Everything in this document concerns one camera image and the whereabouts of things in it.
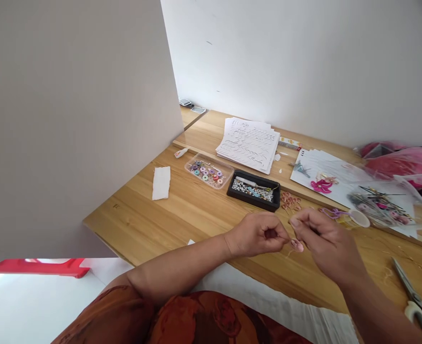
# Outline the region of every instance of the white floor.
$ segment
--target white floor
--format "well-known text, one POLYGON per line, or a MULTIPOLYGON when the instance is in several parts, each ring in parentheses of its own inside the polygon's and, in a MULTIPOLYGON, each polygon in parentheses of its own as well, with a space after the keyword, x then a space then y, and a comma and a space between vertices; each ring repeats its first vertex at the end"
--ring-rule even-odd
POLYGON ((50 343, 119 274, 132 268, 120 258, 86 259, 81 279, 0 275, 0 344, 50 343))

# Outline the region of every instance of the pink plastic bag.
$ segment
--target pink plastic bag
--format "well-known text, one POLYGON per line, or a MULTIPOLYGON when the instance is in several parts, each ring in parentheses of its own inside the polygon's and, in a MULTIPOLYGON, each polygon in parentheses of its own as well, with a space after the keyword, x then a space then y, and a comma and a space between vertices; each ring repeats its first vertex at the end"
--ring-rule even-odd
POLYGON ((422 147, 406 148, 367 161, 366 170, 375 176, 422 174, 422 147))

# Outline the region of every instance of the scissor blade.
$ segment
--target scissor blade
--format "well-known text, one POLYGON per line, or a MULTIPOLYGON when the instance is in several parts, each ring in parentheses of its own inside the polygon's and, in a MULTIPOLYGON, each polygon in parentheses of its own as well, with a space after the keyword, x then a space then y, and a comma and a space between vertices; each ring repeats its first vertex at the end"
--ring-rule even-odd
POLYGON ((415 299, 415 295, 416 295, 416 292, 415 292, 415 289, 413 288, 413 286, 411 285, 411 283, 410 283, 410 281, 409 281, 409 279, 408 279, 408 277, 407 277, 407 275, 405 274, 405 272, 403 271, 403 269, 402 269, 402 267, 400 266, 400 264, 399 264, 399 262, 398 261, 396 261, 396 259, 395 258, 392 258, 392 260, 394 261, 394 265, 395 265, 395 267, 396 267, 396 272, 398 273, 398 275, 399 275, 399 277, 400 277, 400 279, 401 279, 401 281, 402 281, 402 284, 403 284, 403 286, 404 286, 404 288, 405 288, 405 290, 406 290, 406 292, 408 293, 408 295, 409 295, 409 297, 413 300, 413 299, 415 299))

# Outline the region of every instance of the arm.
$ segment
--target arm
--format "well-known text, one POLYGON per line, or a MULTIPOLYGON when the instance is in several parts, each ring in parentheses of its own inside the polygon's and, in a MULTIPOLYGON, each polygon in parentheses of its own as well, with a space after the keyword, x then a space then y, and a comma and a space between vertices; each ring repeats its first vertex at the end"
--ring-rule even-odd
POLYGON ((231 231, 167 252, 117 278, 117 285, 132 285, 143 297, 163 305, 174 295, 189 292, 207 273, 236 257, 279 252, 290 238, 272 213, 248 214, 231 231))
POLYGON ((339 286, 365 343, 422 344, 422 332, 368 275, 346 229, 312 209, 298 212, 290 223, 319 269, 339 286))

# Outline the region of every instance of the hand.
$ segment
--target hand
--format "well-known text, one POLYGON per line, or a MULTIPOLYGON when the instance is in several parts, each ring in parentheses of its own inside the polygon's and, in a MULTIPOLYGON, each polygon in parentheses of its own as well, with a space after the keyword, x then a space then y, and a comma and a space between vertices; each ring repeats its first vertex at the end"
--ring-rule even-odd
POLYGON ((291 240, 277 216, 268 212, 247 214, 224 238, 232 257, 279 252, 291 240))
POLYGON ((299 211, 289 222, 319 269, 340 288, 353 287, 368 278, 353 237, 337 222, 313 209, 299 211))

